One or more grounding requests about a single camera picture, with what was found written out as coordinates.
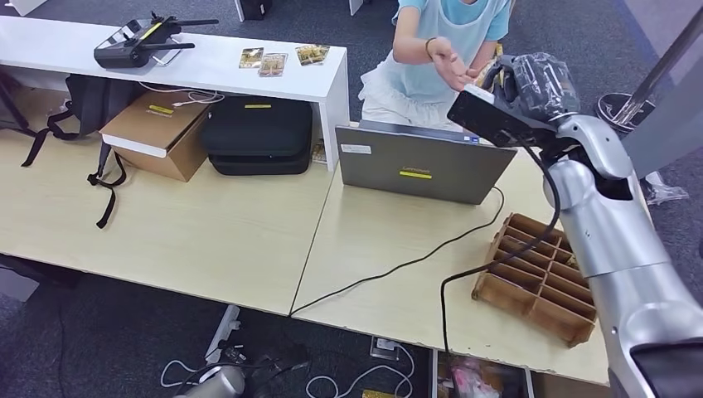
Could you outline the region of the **person's right hand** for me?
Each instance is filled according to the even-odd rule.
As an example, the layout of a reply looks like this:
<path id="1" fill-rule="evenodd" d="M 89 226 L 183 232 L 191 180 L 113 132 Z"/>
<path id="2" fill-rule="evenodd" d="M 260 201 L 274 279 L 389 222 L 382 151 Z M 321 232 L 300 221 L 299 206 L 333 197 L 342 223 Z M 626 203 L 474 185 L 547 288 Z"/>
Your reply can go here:
<path id="1" fill-rule="evenodd" d="M 476 82 L 479 71 L 464 64 L 448 39 L 430 38 L 425 43 L 425 50 L 438 75 L 451 89 L 462 91 L 466 85 Z"/>

